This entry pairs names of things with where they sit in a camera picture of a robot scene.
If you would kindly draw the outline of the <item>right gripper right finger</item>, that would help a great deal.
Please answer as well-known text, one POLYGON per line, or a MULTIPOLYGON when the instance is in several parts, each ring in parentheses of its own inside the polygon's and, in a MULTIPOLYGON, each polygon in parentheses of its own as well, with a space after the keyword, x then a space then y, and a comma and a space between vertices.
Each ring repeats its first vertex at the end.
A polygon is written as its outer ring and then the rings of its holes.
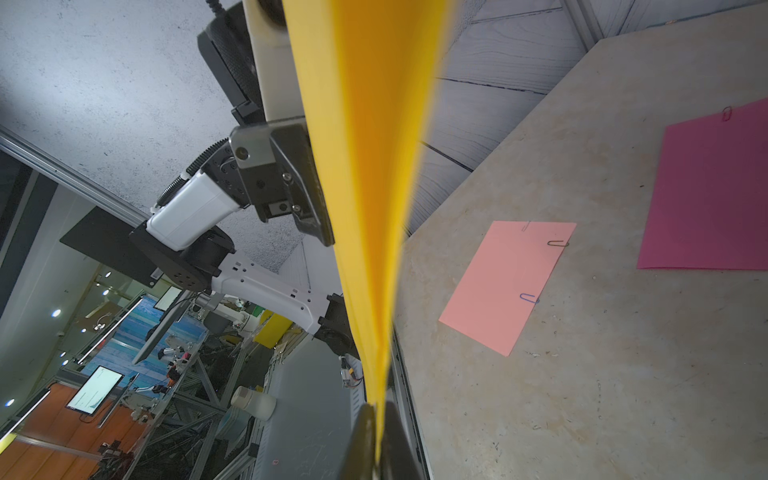
POLYGON ((380 478, 383 480, 424 480, 422 468, 411 451, 398 409, 386 403, 385 424, 381 440, 380 478))

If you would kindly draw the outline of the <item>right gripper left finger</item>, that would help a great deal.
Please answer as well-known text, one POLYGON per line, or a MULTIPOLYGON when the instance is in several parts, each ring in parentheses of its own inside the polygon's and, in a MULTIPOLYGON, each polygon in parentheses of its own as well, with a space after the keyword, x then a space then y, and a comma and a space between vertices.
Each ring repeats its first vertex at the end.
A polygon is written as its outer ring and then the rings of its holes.
POLYGON ((339 480, 372 480, 374 478, 375 441, 375 414, 359 413, 340 467, 339 480))

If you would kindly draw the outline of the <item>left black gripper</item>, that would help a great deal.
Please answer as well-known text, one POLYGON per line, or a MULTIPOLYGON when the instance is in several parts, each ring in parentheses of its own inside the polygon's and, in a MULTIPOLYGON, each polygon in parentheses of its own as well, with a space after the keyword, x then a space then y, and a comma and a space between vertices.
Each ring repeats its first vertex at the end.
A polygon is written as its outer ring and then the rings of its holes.
POLYGON ((229 143, 262 222, 290 215, 300 232, 335 243, 304 116, 239 126, 229 143))

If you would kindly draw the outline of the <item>yellow paper sheet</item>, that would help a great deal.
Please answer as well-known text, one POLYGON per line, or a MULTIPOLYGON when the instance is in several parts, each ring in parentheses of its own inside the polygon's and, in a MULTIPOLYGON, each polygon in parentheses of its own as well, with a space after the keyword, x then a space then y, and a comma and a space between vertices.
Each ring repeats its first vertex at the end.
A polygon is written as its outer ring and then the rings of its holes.
POLYGON ((375 434, 405 227, 451 1, 288 1, 292 54, 375 434))

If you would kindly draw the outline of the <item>magenta paper sheet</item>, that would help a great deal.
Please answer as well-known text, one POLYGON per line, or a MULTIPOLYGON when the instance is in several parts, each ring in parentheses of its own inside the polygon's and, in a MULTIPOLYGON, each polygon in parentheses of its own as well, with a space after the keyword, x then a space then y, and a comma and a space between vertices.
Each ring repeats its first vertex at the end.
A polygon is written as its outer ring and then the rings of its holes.
POLYGON ((767 268, 767 102, 666 128, 637 266, 767 268))

